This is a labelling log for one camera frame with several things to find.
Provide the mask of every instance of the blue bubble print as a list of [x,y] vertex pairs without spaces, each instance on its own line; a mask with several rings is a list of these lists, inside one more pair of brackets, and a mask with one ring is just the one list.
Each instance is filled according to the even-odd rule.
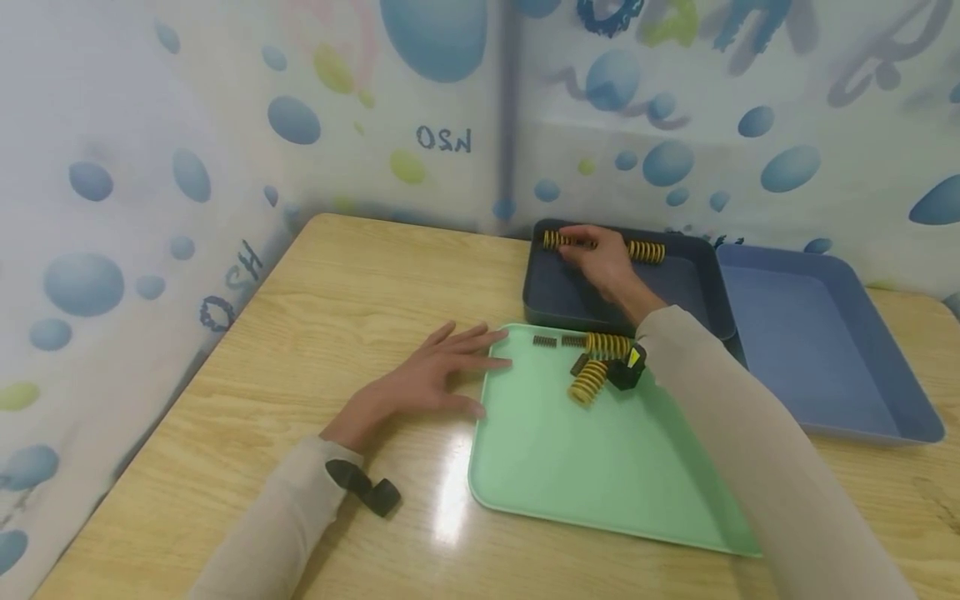
[[515,0],[516,9],[532,19],[542,19],[560,6],[560,0]]
[[817,239],[810,240],[804,246],[804,252],[810,252],[811,254],[823,254],[824,252],[829,251],[833,248],[833,242],[828,240],[826,237],[818,237]]
[[267,199],[267,202],[270,203],[270,206],[276,206],[276,201],[280,199],[279,192],[277,192],[276,188],[272,185],[263,188],[263,196]]
[[116,263],[90,252],[58,257],[43,274],[43,291],[57,308],[74,317],[96,317],[123,298],[123,272]]
[[107,169],[95,162],[75,162],[69,170],[70,187],[81,198],[100,202],[113,192],[113,178]]
[[267,120],[277,135],[306,146],[320,139],[320,120],[309,106],[293,96],[274,98],[267,108]]
[[600,55],[587,72],[587,99],[598,110],[622,110],[640,85],[640,65],[634,55],[614,48]]
[[492,211],[500,221],[510,221],[516,213],[516,202],[512,198],[501,198],[493,204]]
[[910,220],[921,225],[960,223],[960,175],[937,183],[910,209]]
[[690,192],[688,192],[685,187],[678,187],[677,189],[672,189],[670,190],[670,193],[666,195],[666,205],[679,206],[685,203],[689,197],[690,197]]
[[19,529],[0,531],[0,575],[9,571],[27,552],[27,534]]
[[677,100],[669,92],[661,92],[654,96],[647,109],[650,116],[660,121],[673,114],[673,109],[677,106]]
[[720,212],[721,210],[724,209],[724,207],[727,205],[729,201],[730,201],[730,194],[728,192],[725,192],[723,190],[719,192],[713,192],[713,194],[710,195],[710,201],[709,201],[710,208],[712,208],[716,212]]
[[639,162],[639,158],[636,157],[636,152],[632,150],[624,150],[616,156],[616,160],[613,161],[613,165],[620,171],[630,171],[636,164]]
[[210,175],[204,162],[185,148],[174,152],[174,181],[190,200],[198,203],[210,200]]
[[300,223],[300,207],[295,205],[286,206],[283,209],[283,223],[287,226],[290,234],[296,237],[303,225]]
[[763,167],[760,185],[768,192],[789,192],[813,179],[819,169],[819,150],[813,146],[794,146],[774,156]]
[[744,137],[760,137],[774,126],[774,110],[770,107],[756,107],[747,110],[736,126]]
[[73,329],[63,319],[44,319],[30,326],[30,343],[38,350],[53,352],[70,343]]
[[534,186],[534,196],[541,202],[553,202],[560,198],[560,186],[553,180],[540,180]]
[[180,36],[177,35],[173,27],[157,21],[154,23],[154,29],[156,30],[156,38],[160,40],[167,52],[176,54],[180,51]]
[[156,300],[167,289],[167,282],[163,277],[156,275],[144,275],[137,279],[133,286],[137,295],[144,300]]
[[487,0],[380,0],[387,37],[421,77],[459,82],[483,62]]
[[177,260],[190,260],[196,249],[193,240],[185,235],[178,235],[170,240],[170,254]]
[[267,63],[267,66],[275,71],[285,71],[287,69],[287,57],[276,46],[264,46],[260,50],[260,54],[263,55],[263,61]]
[[643,159],[643,177],[657,187],[679,183],[691,169],[693,151],[676,140],[661,142]]
[[60,457],[49,445],[20,448],[0,470],[0,490],[23,492],[34,488],[57,473]]
[[960,321],[960,292],[954,292],[944,298],[944,304],[947,305],[947,308],[950,309],[953,316],[957,318],[957,321]]

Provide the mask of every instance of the dark blue bin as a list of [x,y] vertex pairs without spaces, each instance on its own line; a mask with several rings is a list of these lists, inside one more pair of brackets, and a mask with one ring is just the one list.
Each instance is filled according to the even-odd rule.
[[[576,331],[596,331],[633,337],[634,328],[616,306],[606,302],[576,267],[556,251],[543,248],[543,233],[575,225],[543,219],[534,226],[523,309],[530,324]],[[727,340],[736,332],[727,288],[713,246],[700,238],[641,229],[611,228],[625,240],[647,240],[666,245],[659,265],[634,263],[634,271],[666,302],[678,304],[713,335]]]

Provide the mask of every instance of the sleeve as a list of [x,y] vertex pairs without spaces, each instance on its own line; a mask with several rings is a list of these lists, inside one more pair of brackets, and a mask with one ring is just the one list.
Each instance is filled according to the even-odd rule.
[[737,499],[780,597],[916,598],[797,422],[719,340],[678,306],[651,313],[637,338]]
[[190,600],[287,600],[346,491],[326,462],[363,458],[317,436],[304,438],[207,562]]

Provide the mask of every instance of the black spring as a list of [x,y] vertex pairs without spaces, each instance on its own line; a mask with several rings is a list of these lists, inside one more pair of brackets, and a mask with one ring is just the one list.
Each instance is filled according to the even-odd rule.
[[544,348],[556,348],[557,338],[551,338],[548,335],[535,335],[534,346],[541,346]]
[[564,348],[586,348],[586,335],[565,335],[560,338],[560,345]]
[[589,354],[581,354],[580,358],[577,359],[577,362],[573,363],[573,367],[570,367],[570,374],[576,377],[580,374],[580,371],[584,369],[584,366],[587,364],[587,361],[590,359]]

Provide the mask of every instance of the finger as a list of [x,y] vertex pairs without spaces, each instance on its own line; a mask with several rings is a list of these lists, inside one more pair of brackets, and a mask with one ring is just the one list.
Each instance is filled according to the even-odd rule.
[[506,329],[491,331],[490,333],[468,338],[462,342],[459,342],[458,344],[451,344],[448,347],[445,347],[444,351],[449,351],[456,354],[473,354],[476,351],[490,348],[490,346],[493,346],[500,340],[507,337],[508,333],[509,332]]
[[486,333],[487,329],[488,327],[486,323],[476,324],[470,329],[468,329],[467,331],[461,331],[457,335],[448,337],[446,340],[444,340],[444,345],[451,346],[451,345],[457,344],[458,342],[462,342],[466,339],[474,338],[478,335]]
[[610,233],[615,233],[615,231],[599,228],[596,225],[568,225],[565,228],[560,228],[560,235],[572,237],[581,242],[599,243],[600,240]]
[[487,415],[487,409],[484,408],[483,404],[469,396],[460,394],[447,394],[441,400],[441,405],[448,410],[473,415],[476,419],[482,419]]
[[578,267],[583,264],[588,252],[590,252],[589,249],[580,248],[579,246],[560,246],[560,256],[562,256],[566,262],[577,265]]
[[450,335],[453,332],[453,329],[457,326],[456,323],[452,321],[447,321],[439,329],[427,336],[426,340],[420,344],[421,348],[429,348],[431,346],[436,346],[440,342],[446,339],[446,336]]
[[514,364],[509,358],[493,358],[476,354],[451,354],[449,364],[454,371],[487,371],[506,369]]

